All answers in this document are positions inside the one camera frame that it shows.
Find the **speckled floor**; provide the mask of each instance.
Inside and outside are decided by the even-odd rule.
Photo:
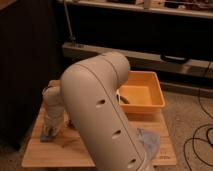
[[[183,95],[172,92],[165,92],[164,96],[166,100],[166,107],[163,109],[165,121],[168,126],[169,134],[173,142],[174,150],[177,155],[178,164],[176,166],[164,166],[156,167],[157,171],[186,171],[189,168],[186,165],[183,155],[184,142],[192,137],[193,132],[197,127],[204,124],[213,124],[213,120],[210,119],[199,106],[198,98],[190,95]],[[202,98],[202,104],[206,110],[213,116],[213,99]],[[198,137],[206,139],[206,128],[201,129],[198,133]],[[28,136],[26,136],[25,142],[22,144],[20,151],[14,151],[4,143],[0,142],[0,171],[35,171],[35,170],[60,170],[60,171],[92,171],[92,168],[79,168],[79,169],[23,169],[21,167],[22,157],[24,155]],[[195,143],[198,154],[201,158],[205,159],[210,164],[213,164],[213,148],[203,142]],[[192,151],[192,144],[189,142],[186,146],[187,159],[193,171],[211,171],[213,168],[200,162]]]

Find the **cable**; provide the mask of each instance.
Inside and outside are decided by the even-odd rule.
[[[207,72],[208,72],[208,70],[209,70],[209,68],[210,68],[210,65],[211,65],[211,62],[209,61],[208,66],[206,67],[206,69],[205,69],[204,72],[203,72],[203,76],[202,76],[203,81],[205,80],[205,77],[206,77],[206,74],[207,74]],[[200,105],[202,111],[203,111],[209,118],[213,119],[213,116],[205,109],[205,107],[203,106],[203,104],[202,104],[202,102],[201,102],[201,86],[200,86],[199,89],[198,89],[198,96],[197,96],[197,97],[198,97],[198,102],[199,102],[199,105]],[[205,127],[209,127],[209,128],[207,129],[207,131],[206,131],[206,139],[207,139],[207,140],[202,139],[202,138],[197,138],[197,137],[196,137],[197,132],[198,132],[201,128],[205,128]],[[196,148],[195,148],[195,140],[205,142],[205,143],[207,143],[210,147],[213,148],[213,142],[212,142],[212,140],[210,139],[210,132],[211,132],[212,130],[213,130],[213,124],[205,124],[205,125],[202,125],[202,126],[198,127],[198,128],[194,131],[193,137],[192,137],[192,138],[189,138],[189,139],[187,139],[187,140],[185,141],[185,143],[184,143],[184,145],[183,145],[183,154],[184,154],[184,159],[185,159],[185,161],[186,161],[186,164],[187,164],[188,168],[190,169],[190,171],[192,171],[192,168],[191,168],[191,166],[190,166],[190,164],[189,164],[189,161],[187,160],[187,157],[186,157],[186,144],[187,144],[188,142],[190,142],[190,141],[192,141],[192,149],[193,149],[193,152],[194,152],[194,154],[196,155],[196,157],[197,157],[201,162],[205,163],[207,166],[213,167],[213,163],[208,163],[207,161],[205,161],[204,159],[202,159],[202,158],[198,155],[198,153],[197,153],[197,151],[196,151]]]
[[[209,136],[211,130],[213,130],[213,128],[209,128],[209,129],[206,131],[206,139],[207,139],[208,143],[209,143],[209,144],[212,146],[212,148],[213,148],[213,142],[211,141],[210,136]]]
[[[189,167],[190,171],[192,171],[192,168],[191,168],[191,166],[190,166],[190,164],[189,164],[189,162],[188,162],[188,160],[187,160],[187,157],[186,157],[186,144],[187,144],[189,141],[192,141],[192,149],[193,149],[193,152],[194,152],[194,154],[196,155],[196,157],[197,157],[201,162],[205,163],[207,166],[213,167],[213,163],[208,163],[208,162],[206,162],[204,159],[202,159],[202,158],[198,155],[198,153],[197,153],[197,151],[196,151],[196,148],[195,148],[195,140],[203,141],[203,142],[209,144],[209,145],[212,147],[212,144],[209,143],[209,142],[211,142],[210,140],[208,140],[208,139],[205,140],[205,139],[197,138],[197,137],[196,137],[197,132],[198,132],[201,128],[209,127],[209,126],[211,126],[211,127],[210,127],[208,130],[212,130],[212,129],[213,129],[213,124],[205,124],[205,125],[202,125],[202,126],[198,127],[198,128],[194,131],[193,137],[187,139],[187,140],[185,141],[184,145],[183,145],[184,159],[185,159],[186,164],[187,164],[187,166]]]
[[[209,61],[208,66],[206,67],[206,69],[205,69],[204,72],[203,72],[203,76],[202,76],[202,81],[203,81],[203,82],[205,81],[206,74],[207,74],[207,72],[209,71],[210,65],[211,65],[211,62]],[[202,102],[201,102],[201,86],[200,86],[199,89],[198,89],[198,96],[197,96],[197,97],[198,97],[199,105],[200,105],[201,109],[203,110],[203,112],[204,112],[208,117],[210,117],[211,119],[213,119],[213,116],[205,109],[205,107],[203,106],[203,104],[202,104]]]

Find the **mounting hole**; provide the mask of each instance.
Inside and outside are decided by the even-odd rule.
[[[116,131],[114,134],[112,134],[112,139],[116,139],[121,134],[121,130]]]
[[[136,162],[136,159],[132,159],[132,160],[129,162],[129,164],[127,165],[127,168],[128,168],[128,169],[131,169],[132,167],[134,167],[135,162]]]
[[[104,99],[102,100],[99,100],[97,103],[96,103],[96,107],[99,108],[101,107],[106,101]]]

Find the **wooden platform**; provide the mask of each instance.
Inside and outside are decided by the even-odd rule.
[[[22,166],[29,167],[95,167],[78,132],[70,129],[65,121],[62,130],[50,143],[40,142],[40,133],[45,114],[41,106],[31,138],[29,140]],[[155,114],[128,114],[130,124],[134,128],[145,128],[160,133],[161,144],[153,165],[176,165],[177,159],[173,150],[169,133],[161,112]]]

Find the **orange plastic tray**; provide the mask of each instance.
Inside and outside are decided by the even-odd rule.
[[[131,71],[119,93],[129,101],[129,104],[120,103],[125,113],[156,113],[165,106],[155,72]]]

